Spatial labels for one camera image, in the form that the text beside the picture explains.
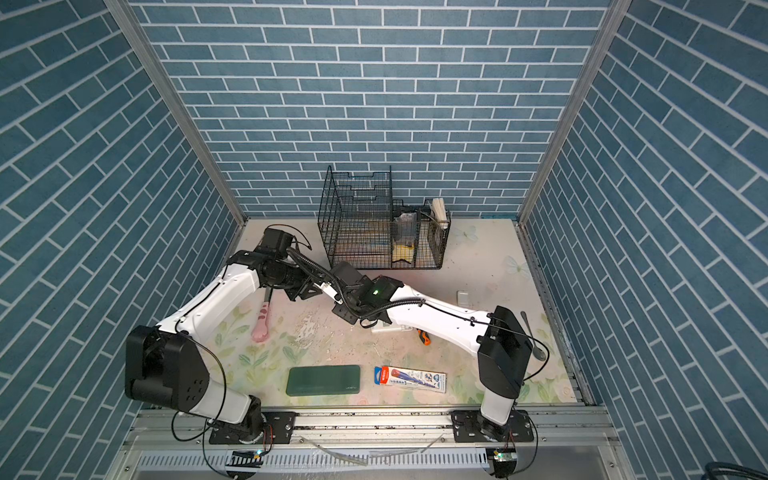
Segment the orange black screwdriver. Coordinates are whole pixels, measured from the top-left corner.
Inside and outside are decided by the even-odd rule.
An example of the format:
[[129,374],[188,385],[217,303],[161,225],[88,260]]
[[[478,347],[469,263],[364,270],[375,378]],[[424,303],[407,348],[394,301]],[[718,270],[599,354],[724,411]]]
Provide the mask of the orange black screwdriver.
[[420,341],[421,341],[421,343],[423,345],[429,346],[432,343],[431,337],[429,336],[429,334],[426,331],[419,330],[418,331],[418,336],[419,336],[419,339],[420,339]]

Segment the white remote control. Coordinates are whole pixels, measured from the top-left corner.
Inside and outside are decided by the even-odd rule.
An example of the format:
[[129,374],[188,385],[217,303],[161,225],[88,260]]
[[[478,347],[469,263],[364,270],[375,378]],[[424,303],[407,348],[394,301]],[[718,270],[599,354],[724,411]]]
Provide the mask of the white remote control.
[[387,323],[377,323],[373,328],[373,333],[395,333],[400,330],[399,326]]

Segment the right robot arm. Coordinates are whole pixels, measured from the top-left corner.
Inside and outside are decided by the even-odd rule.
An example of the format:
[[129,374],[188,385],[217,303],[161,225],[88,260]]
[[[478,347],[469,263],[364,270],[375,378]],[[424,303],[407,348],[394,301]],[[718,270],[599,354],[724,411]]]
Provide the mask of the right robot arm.
[[349,323],[411,327],[445,340],[472,356],[485,389],[484,420],[508,422],[525,383],[533,339],[508,308],[471,310],[429,297],[400,280],[370,279],[343,262],[317,283],[335,302],[335,313]]

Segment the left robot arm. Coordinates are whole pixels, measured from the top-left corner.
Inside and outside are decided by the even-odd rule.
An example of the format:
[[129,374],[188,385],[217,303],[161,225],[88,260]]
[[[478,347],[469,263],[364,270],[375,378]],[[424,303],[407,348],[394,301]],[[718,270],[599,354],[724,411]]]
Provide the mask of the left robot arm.
[[252,442],[264,430],[258,398],[211,378],[204,355],[219,325],[260,288],[306,298],[309,275],[291,256],[310,245],[284,224],[268,226],[257,246],[230,256],[220,273],[190,301],[154,326],[138,326],[125,342],[125,394],[154,406],[206,418]]

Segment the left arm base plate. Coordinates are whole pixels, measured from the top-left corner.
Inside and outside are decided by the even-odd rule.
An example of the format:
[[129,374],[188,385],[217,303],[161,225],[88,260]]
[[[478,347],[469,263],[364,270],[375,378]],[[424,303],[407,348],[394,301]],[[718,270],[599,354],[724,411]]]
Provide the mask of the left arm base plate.
[[209,442],[212,445],[289,444],[293,435],[297,414],[291,411],[259,411],[232,424],[215,421],[211,427]]

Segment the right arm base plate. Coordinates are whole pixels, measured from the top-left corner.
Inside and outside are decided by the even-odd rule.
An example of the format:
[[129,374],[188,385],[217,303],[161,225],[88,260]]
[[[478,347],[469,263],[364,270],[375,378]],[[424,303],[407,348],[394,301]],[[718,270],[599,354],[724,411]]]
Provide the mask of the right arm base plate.
[[453,410],[450,420],[456,443],[531,442],[535,438],[530,417],[524,410],[512,410],[504,425],[486,419],[479,409]]

